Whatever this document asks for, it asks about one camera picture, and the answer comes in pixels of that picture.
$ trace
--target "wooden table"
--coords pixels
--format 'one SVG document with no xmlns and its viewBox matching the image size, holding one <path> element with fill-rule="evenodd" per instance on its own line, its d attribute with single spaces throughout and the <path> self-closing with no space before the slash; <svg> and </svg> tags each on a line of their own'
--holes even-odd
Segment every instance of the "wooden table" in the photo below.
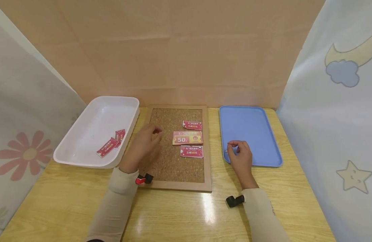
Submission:
<svg viewBox="0 0 372 242">
<path fill-rule="evenodd" d="M 142 127 L 142 108 L 134 134 Z M 254 167 L 259 186 L 291 241 L 335 241 L 285 132 L 271 109 L 268 119 L 283 156 L 280 168 Z M 209 109 L 213 192 L 138 189 L 124 241 L 248 241 L 242 206 L 225 199 L 240 185 L 222 158 L 218 109 Z M 112 170 L 62 165 L 52 161 L 0 237 L 0 241 L 82 241 L 107 189 Z"/>
</svg>

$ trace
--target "cork board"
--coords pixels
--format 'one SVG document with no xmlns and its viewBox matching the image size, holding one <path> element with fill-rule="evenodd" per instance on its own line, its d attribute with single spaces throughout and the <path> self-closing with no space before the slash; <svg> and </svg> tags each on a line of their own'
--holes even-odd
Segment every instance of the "cork board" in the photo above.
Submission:
<svg viewBox="0 0 372 242">
<path fill-rule="evenodd" d="M 173 146 L 173 132 L 186 130 L 183 120 L 202 122 L 203 158 L 180 156 L 180 146 Z M 139 165 L 140 173 L 154 176 L 144 188 L 212 191 L 209 156 L 209 125 L 206 106 L 155 105 L 148 107 L 146 123 L 163 128 L 163 138 L 152 154 Z"/>
</svg>

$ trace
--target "right hand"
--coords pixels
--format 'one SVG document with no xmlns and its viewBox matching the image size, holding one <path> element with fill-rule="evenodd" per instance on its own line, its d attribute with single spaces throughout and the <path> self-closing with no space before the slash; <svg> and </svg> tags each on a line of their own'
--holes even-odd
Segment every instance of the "right hand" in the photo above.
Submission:
<svg viewBox="0 0 372 242">
<path fill-rule="evenodd" d="M 237 147 L 237 155 L 235 155 L 232 147 Z M 240 181 L 242 189 L 258 188 L 252 175 L 252 151 L 248 143 L 240 140 L 229 141 L 227 152 L 230 164 Z"/>
<path fill-rule="evenodd" d="M 128 174 L 136 172 L 140 161 L 158 145 L 162 135 L 162 129 L 155 124 L 144 125 L 132 140 L 129 150 L 119 164 L 119 169 Z"/>
</svg>

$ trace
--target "beige wall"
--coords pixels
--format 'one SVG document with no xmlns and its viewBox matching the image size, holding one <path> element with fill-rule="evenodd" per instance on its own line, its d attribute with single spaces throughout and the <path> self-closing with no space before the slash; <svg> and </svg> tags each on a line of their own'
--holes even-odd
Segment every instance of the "beige wall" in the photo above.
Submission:
<svg viewBox="0 0 372 242">
<path fill-rule="evenodd" d="M 0 0 L 84 99 L 276 108 L 323 0 Z"/>
</svg>

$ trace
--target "coupon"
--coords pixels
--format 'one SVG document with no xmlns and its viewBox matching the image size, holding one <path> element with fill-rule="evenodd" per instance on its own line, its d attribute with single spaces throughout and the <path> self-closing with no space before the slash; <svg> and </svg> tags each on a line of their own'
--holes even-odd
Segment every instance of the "coupon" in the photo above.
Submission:
<svg viewBox="0 0 372 242">
<path fill-rule="evenodd" d="M 202 130 L 201 122 L 183 121 L 182 126 L 187 129 Z"/>
<path fill-rule="evenodd" d="M 173 145 L 200 145 L 203 144 L 201 131 L 174 131 Z"/>
<path fill-rule="evenodd" d="M 203 157 L 203 146 L 181 146 L 181 157 L 194 157 L 202 158 Z"/>
<path fill-rule="evenodd" d="M 119 141 L 113 137 L 110 138 L 110 140 L 108 140 L 108 142 L 105 143 L 105 145 L 103 145 L 103 147 L 101 147 L 99 150 L 97 150 L 97 155 L 99 155 L 101 158 L 103 158 L 104 156 L 106 156 L 113 148 L 115 148 L 115 146 L 117 145 Z"/>
<path fill-rule="evenodd" d="M 123 140 L 124 136 L 125 136 L 125 129 L 115 131 L 115 139 L 118 141 L 115 148 L 120 146 L 121 141 Z"/>
</svg>

